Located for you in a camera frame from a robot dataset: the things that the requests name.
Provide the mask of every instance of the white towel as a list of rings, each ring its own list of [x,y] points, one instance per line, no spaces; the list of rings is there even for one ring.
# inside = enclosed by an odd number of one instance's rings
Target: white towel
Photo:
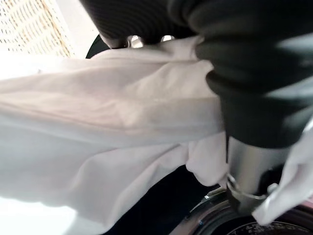
[[[5,57],[0,234],[102,234],[181,165],[206,186],[222,180],[223,122],[198,42],[90,60]]]

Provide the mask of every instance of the black ribbed hose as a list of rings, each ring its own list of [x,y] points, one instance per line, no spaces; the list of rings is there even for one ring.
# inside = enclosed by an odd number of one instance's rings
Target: black ribbed hose
[[[296,143],[313,114],[312,0],[170,0],[172,19],[204,37],[227,133],[262,148]]]

